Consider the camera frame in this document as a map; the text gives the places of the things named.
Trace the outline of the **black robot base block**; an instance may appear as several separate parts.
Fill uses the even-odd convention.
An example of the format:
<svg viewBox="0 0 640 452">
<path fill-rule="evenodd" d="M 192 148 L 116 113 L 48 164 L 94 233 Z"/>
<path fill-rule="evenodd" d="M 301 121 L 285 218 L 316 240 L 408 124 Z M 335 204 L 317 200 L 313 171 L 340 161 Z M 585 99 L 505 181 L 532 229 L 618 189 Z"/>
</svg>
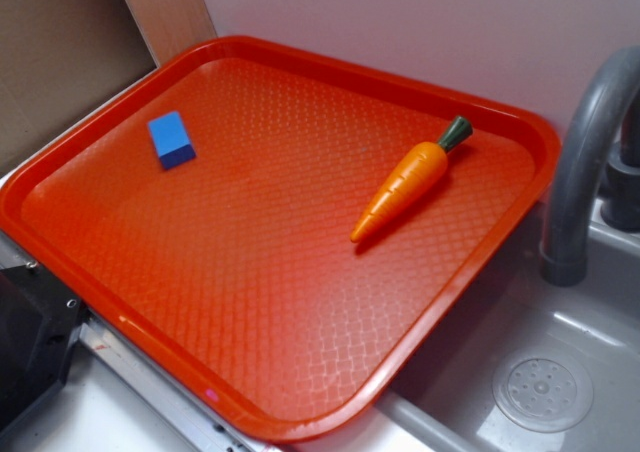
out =
<svg viewBox="0 0 640 452">
<path fill-rule="evenodd" d="M 81 298 L 46 267 L 1 270 L 1 436 L 66 384 L 85 318 Z"/>
</svg>

